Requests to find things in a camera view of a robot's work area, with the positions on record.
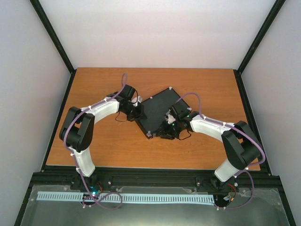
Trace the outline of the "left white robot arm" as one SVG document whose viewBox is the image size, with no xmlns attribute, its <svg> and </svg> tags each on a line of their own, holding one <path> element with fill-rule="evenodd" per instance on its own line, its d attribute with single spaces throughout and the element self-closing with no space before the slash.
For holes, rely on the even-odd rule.
<svg viewBox="0 0 301 226">
<path fill-rule="evenodd" d="M 86 189 L 94 189 L 98 178 L 93 175 L 93 164 L 89 147 L 93 139 L 94 125 L 105 117 L 123 113 L 127 121 L 146 119 L 142 98 L 138 91 L 123 85 L 122 90 L 106 96 L 103 100 L 83 108 L 71 107 L 64 119 L 59 138 L 76 163 L 76 171 L 83 177 L 82 185 Z"/>
</svg>

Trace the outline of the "black poker set case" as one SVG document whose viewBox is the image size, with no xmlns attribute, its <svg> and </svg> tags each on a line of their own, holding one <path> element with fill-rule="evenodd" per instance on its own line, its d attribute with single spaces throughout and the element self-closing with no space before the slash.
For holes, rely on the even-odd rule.
<svg viewBox="0 0 301 226">
<path fill-rule="evenodd" d="M 178 121 L 186 129 L 189 127 L 183 119 L 191 113 L 191 108 L 172 87 L 144 100 L 142 105 L 147 119 L 136 120 L 136 123 L 147 139 L 159 137 L 158 130 L 164 121 L 169 124 Z"/>
</svg>

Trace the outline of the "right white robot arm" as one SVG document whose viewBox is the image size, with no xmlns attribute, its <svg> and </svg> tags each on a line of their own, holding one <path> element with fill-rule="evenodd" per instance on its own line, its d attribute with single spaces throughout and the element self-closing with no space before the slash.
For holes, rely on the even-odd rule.
<svg viewBox="0 0 301 226">
<path fill-rule="evenodd" d="M 229 179 L 254 165 L 255 159 L 261 158 L 258 164 L 265 161 L 263 148 L 244 121 L 229 123 L 215 120 L 175 103 L 165 114 L 158 136 L 171 140 L 180 139 L 183 130 L 189 134 L 201 133 L 223 143 L 226 160 L 214 171 L 214 176 L 210 179 L 214 190 L 221 190 Z"/>
</svg>

